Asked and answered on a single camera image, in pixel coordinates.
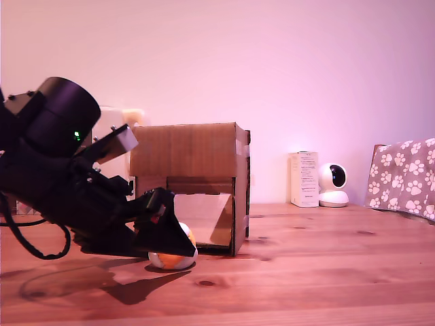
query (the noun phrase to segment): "cardboard box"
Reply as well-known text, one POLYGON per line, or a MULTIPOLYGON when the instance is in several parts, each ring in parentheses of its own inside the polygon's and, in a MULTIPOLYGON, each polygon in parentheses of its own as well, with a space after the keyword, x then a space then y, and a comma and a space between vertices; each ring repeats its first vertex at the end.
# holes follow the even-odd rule
POLYGON ((288 157, 287 202, 299 207, 319 206, 317 153, 299 151, 288 157))
POLYGON ((236 255, 249 226, 250 132, 236 123, 135 127, 136 195, 155 187, 176 194, 175 214, 198 250, 236 255))

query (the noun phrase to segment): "white security camera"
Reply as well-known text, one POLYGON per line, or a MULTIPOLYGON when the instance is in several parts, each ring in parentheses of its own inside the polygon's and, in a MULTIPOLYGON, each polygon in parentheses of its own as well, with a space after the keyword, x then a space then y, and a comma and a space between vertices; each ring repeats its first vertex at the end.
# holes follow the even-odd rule
POLYGON ((347 183, 346 169, 339 164, 327 163, 319 169, 319 205, 324 207, 344 207, 349 197, 342 190, 347 183))

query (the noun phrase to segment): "white and orange ball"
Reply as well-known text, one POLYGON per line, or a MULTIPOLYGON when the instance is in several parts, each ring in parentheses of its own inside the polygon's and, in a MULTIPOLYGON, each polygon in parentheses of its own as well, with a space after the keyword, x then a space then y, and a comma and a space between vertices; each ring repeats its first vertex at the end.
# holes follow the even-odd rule
POLYGON ((186 236, 188 236, 190 241, 192 241, 193 245, 195 246, 195 254, 193 257, 185 257, 169 255, 167 253, 148 253, 148 258, 157 268, 162 268, 163 270, 183 270, 184 268, 191 266, 196 261, 196 258, 198 257, 198 249, 196 248, 195 237, 186 224, 182 222, 179 222, 179 224, 184 233, 186 233, 186 236))

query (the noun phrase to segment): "black cable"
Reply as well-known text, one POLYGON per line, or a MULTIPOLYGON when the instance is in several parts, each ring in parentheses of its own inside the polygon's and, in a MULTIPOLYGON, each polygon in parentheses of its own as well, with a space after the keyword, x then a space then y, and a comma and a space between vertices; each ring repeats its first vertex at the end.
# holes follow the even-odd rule
MULTIPOLYGON (((37 221, 33 221, 33 222, 23 222, 23 223, 15 223, 16 226, 21 227, 21 226, 34 226, 34 225, 38 225, 38 224, 42 224, 43 222, 46 222, 46 219, 38 219, 37 221)), ((8 223, 4 223, 4 222, 0 222, 0 226, 9 226, 8 223)))
POLYGON ((41 251, 37 250, 34 246, 31 245, 29 241, 26 240, 26 238, 21 234, 20 229, 18 228, 17 224, 14 221, 14 218, 12 217, 11 210, 9 207, 9 203, 7 202, 6 196, 0 192, 0 201, 1 201, 1 212, 3 213, 3 216, 5 217, 5 220, 7 222, 7 226, 11 229, 12 233, 16 237, 16 240, 32 255, 34 255, 37 258, 44 259, 44 260, 51 260, 51 259, 58 259, 65 256, 68 251, 69 247, 71 246, 71 235, 69 233, 69 230, 61 224, 58 224, 58 226, 62 229, 62 231, 65 233, 65 247, 63 250, 58 254, 49 254, 44 255, 41 251))

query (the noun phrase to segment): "wooden table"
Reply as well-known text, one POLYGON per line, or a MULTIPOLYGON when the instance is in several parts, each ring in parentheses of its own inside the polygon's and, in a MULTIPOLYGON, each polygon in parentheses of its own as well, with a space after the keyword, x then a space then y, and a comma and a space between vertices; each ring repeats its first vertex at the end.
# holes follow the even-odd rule
MULTIPOLYGON (((252 205, 236 258, 183 272, 148 261, 30 256, 1 231, 2 325, 435 325, 435 228, 350 206, 252 205)), ((63 247, 47 223, 24 235, 63 247)))

